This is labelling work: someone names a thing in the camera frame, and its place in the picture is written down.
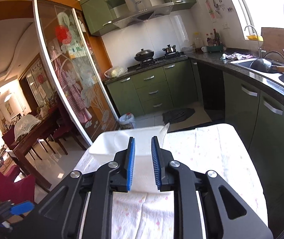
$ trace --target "red decoration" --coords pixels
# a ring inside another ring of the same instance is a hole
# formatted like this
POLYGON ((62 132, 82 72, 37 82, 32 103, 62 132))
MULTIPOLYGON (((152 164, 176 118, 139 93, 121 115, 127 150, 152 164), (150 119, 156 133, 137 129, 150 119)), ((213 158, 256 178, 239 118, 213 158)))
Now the red decoration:
POLYGON ((70 44, 72 40, 69 29, 63 25, 58 25, 57 27, 55 27, 55 36, 57 37, 58 41, 63 44, 70 44))
POLYGON ((40 84, 43 84, 43 83, 44 83, 44 77, 43 77, 42 74, 39 74, 39 75, 38 75, 38 81, 39 81, 40 84))

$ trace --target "ceiling light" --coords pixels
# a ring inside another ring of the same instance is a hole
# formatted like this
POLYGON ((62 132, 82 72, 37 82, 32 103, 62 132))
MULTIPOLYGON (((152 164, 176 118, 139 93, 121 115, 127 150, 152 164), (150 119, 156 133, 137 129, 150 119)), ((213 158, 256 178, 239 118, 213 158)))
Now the ceiling light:
POLYGON ((4 102, 7 102, 11 98, 12 93, 9 93, 6 98, 4 99, 4 102))

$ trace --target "wooden cutting board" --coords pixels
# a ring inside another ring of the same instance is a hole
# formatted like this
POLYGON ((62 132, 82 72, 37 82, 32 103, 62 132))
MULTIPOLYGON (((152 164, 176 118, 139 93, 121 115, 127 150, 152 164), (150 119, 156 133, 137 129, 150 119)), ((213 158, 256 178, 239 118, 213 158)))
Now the wooden cutting board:
MULTIPOLYGON (((284 28, 262 28, 261 35, 264 39, 262 49, 280 52, 284 57, 284 28)), ((275 53, 270 54, 267 58, 284 63, 283 58, 275 53)))

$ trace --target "pot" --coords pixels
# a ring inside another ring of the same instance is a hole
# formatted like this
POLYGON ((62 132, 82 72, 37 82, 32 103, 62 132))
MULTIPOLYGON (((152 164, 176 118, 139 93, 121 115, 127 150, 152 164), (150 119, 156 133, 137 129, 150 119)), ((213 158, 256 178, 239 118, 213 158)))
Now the pot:
POLYGON ((144 50, 142 48, 140 52, 136 53, 134 59, 136 61, 143 62, 145 60, 152 59, 153 56, 154 56, 154 51, 150 49, 144 50))
POLYGON ((163 48, 162 50, 165 51, 165 54, 175 53, 176 52, 176 45, 171 46, 168 45, 166 48, 163 48))
POLYGON ((265 73, 277 73, 277 72, 284 72, 284 66, 273 66, 272 62, 264 59, 259 58, 256 59, 251 65, 251 69, 265 72, 265 73))

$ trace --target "food cover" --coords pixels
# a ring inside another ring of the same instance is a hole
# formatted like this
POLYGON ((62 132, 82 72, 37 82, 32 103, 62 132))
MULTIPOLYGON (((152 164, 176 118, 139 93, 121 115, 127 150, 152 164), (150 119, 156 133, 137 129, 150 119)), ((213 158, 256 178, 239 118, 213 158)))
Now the food cover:
POLYGON ((40 122, 40 120, 31 114, 21 117, 15 124, 15 141, 17 141, 19 136, 29 133, 30 130, 40 122))

